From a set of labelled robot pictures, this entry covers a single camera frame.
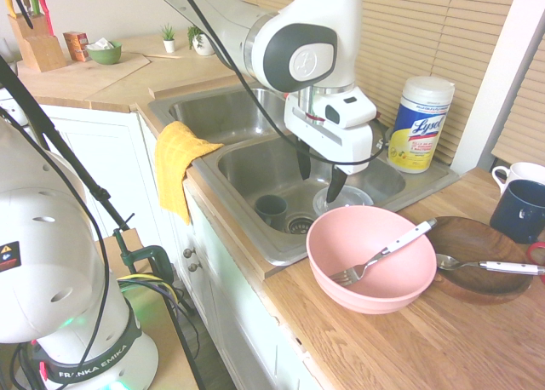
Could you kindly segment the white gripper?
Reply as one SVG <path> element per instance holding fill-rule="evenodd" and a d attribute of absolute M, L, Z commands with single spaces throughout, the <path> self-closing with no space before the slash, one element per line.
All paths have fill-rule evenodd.
<path fill-rule="evenodd" d="M 369 121 L 375 105 L 364 94 L 315 95 L 313 112 L 298 105 L 298 95 L 287 96 L 284 123 L 297 138 L 296 156 L 301 178 L 311 172 L 310 147 L 324 158 L 339 163 L 332 167 L 326 203 L 333 203 L 344 187 L 347 175 L 367 168 L 373 134 Z"/>

